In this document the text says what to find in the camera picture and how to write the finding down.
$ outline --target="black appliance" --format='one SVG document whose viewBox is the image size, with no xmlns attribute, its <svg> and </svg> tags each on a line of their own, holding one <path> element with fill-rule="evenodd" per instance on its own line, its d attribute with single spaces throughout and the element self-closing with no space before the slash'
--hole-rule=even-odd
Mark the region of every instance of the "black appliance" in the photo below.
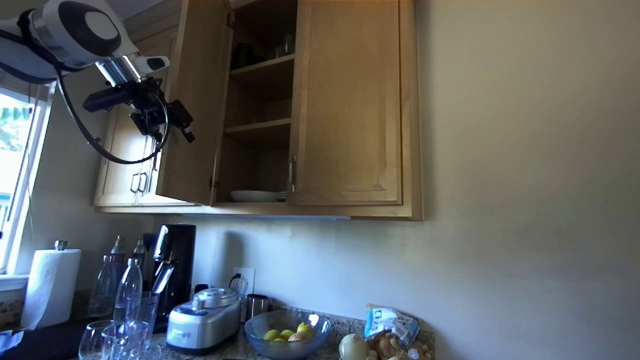
<svg viewBox="0 0 640 360">
<path fill-rule="evenodd" d="M 172 224 L 160 227 L 154 250 L 153 292 L 160 294 L 154 333 L 166 331 L 171 310 L 191 300 L 195 243 L 195 225 Z"/>
</svg>

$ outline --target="drinking glass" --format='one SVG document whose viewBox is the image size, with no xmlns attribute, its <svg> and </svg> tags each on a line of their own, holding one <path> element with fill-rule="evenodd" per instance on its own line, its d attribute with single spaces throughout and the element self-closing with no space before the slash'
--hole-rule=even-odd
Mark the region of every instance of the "drinking glass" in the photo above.
<svg viewBox="0 0 640 360">
<path fill-rule="evenodd" d="M 144 351 L 149 323 L 141 321 L 117 322 L 102 332 L 102 360 L 137 360 L 136 353 Z"/>
<path fill-rule="evenodd" d="M 78 348 L 78 358 L 80 360 L 100 360 L 102 356 L 102 332 L 112 326 L 113 323 L 113 320 L 101 320 L 86 326 Z"/>
<path fill-rule="evenodd" d="M 145 291 L 139 297 L 127 297 L 126 319 L 138 320 L 149 324 L 149 331 L 145 338 L 145 348 L 151 344 L 151 335 L 153 335 L 154 325 L 156 323 L 156 313 L 158 309 L 158 300 L 160 294 L 153 291 Z"/>
</svg>

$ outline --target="blue glass bowl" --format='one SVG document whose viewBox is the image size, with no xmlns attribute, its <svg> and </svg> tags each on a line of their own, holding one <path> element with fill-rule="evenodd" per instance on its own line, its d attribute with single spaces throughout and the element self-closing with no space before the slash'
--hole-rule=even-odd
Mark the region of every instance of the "blue glass bowl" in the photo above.
<svg viewBox="0 0 640 360">
<path fill-rule="evenodd" d="M 301 323 L 311 325 L 316 335 L 299 341 L 269 341 L 262 339 L 271 329 L 296 331 Z M 251 347 L 260 355 L 274 360 L 302 360 L 322 347 L 331 323 L 323 316 L 304 311 L 272 311 L 249 319 L 244 332 Z"/>
</svg>

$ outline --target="cabinet shelf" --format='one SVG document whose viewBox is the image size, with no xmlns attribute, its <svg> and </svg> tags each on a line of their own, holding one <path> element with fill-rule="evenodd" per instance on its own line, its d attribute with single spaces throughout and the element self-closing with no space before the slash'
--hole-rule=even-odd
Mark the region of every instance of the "cabinet shelf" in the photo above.
<svg viewBox="0 0 640 360">
<path fill-rule="evenodd" d="M 231 79 L 265 101 L 291 99 L 295 54 L 232 70 Z"/>
<path fill-rule="evenodd" d="M 228 127 L 225 135 L 260 149 L 288 149 L 291 119 Z"/>
</svg>

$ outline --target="wall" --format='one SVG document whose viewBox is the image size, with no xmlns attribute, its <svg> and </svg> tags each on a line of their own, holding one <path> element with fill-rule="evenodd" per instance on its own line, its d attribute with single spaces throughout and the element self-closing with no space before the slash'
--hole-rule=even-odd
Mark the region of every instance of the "wall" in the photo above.
<svg viewBox="0 0 640 360">
<path fill-rule="evenodd" d="M 4 17 L 19 14 L 45 1 L 4 2 Z M 66 77 L 67 88 L 87 128 L 104 138 L 107 114 L 82 109 L 86 96 L 104 88 L 104 78 L 95 67 Z M 50 249 L 54 240 L 68 240 L 69 247 L 83 251 L 76 288 L 90 288 L 116 235 L 121 234 L 133 250 L 138 235 L 148 231 L 152 218 L 107 215 L 93 210 L 100 156 L 86 143 L 59 94 L 56 93 L 40 166 L 31 199 L 33 232 L 27 219 L 17 258 L 16 274 L 28 274 L 36 249 Z"/>
<path fill-rule="evenodd" d="M 156 226 L 198 226 L 194 283 L 395 306 L 438 359 L 637 359 L 640 2 L 418 6 L 427 221 Z"/>
</svg>

